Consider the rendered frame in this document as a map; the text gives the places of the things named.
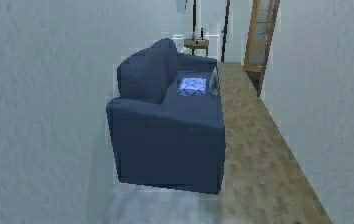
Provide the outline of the grey glass vessel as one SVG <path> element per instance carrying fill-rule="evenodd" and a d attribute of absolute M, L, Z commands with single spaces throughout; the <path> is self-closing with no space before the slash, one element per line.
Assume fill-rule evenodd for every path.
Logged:
<path fill-rule="evenodd" d="M 219 77 L 217 68 L 214 68 L 212 71 L 212 75 L 209 80 L 209 91 L 212 95 L 219 94 Z"/>

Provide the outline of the blue patterned cushion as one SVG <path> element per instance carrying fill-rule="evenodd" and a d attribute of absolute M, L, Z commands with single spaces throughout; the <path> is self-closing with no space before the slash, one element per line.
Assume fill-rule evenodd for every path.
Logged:
<path fill-rule="evenodd" d="M 178 84 L 179 96 L 204 96 L 206 80 L 204 78 L 182 78 Z"/>

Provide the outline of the dark blue sofa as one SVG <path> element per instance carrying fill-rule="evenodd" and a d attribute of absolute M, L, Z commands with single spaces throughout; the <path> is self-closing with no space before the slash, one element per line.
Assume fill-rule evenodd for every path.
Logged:
<path fill-rule="evenodd" d="M 122 183 L 217 194 L 225 162 L 219 94 L 209 91 L 217 61 L 180 53 L 169 38 L 129 56 L 117 68 L 119 96 L 106 106 Z M 204 78 L 204 96 L 179 96 L 182 78 Z"/>

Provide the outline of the small wooden side table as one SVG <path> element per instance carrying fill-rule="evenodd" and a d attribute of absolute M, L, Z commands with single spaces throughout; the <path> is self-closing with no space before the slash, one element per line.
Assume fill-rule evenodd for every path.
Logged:
<path fill-rule="evenodd" d="M 208 55 L 209 52 L 209 41 L 207 39 L 185 39 L 184 40 L 184 47 L 188 48 L 195 53 L 197 49 L 204 49 L 205 55 Z"/>

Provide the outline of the black pole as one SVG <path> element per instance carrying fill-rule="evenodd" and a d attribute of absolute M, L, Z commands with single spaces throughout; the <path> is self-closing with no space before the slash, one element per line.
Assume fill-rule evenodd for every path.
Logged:
<path fill-rule="evenodd" d="M 225 61 L 225 51 L 226 51 L 226 41 L 227 41 L 230 5 L 231 5 L 231 0 L 226 0 L 224 26 L 223 26 L 223 30 L 222 30 L 223 36 L 222 36 L 222 48 L 221 48 L 221 59 L 220 59 L 221 62 Z"/>

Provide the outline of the black floor lamp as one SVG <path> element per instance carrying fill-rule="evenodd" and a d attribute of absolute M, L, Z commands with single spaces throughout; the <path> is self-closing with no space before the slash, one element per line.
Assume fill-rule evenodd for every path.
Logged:
<path fill-rule="evenodd" d="M 175 0 L 179 36 L 192 39 L 196 35 L 198 0 Z"/>

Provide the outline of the wooden door with glass panes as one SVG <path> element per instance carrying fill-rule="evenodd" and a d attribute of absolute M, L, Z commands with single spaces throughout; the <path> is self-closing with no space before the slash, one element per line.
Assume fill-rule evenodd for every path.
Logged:
<path fill-rule="evenodd" d="M 280 0 L 253 0 L 244 71 L 261 95 Z"/>

